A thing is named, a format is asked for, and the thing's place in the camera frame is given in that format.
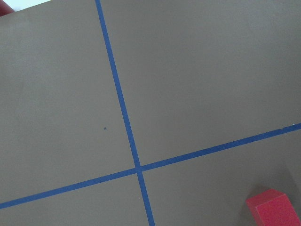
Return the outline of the red block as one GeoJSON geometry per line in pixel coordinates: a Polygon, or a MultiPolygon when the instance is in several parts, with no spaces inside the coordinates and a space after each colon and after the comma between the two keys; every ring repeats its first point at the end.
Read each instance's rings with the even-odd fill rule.
{"type": "Polygon", "coordinates": [[[246,200],[258,226],[299,226],[301,220],[287,195],[269,189],[246,200]]]}

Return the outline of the red cylinder object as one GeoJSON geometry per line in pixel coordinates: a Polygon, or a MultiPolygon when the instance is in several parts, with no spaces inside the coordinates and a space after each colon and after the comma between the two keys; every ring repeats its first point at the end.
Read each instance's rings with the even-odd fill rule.
{"type": "Polygon", "coordinates": [[[14,13],[14,10],[4,1],[0,0],[0,16],[14,13]]]}

